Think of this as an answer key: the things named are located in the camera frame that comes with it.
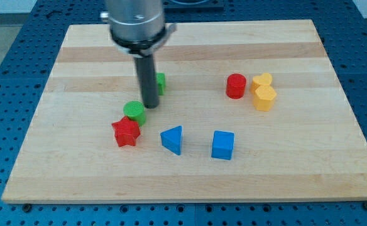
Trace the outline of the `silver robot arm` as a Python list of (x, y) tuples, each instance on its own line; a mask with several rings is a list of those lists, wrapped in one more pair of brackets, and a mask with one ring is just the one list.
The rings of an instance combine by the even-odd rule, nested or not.
[(109, 24), (111, 38), (127, 55), (144, 58), (154, 54), (177, 30), (167, 25), (162, 0), (105, 0), (101, 19)]

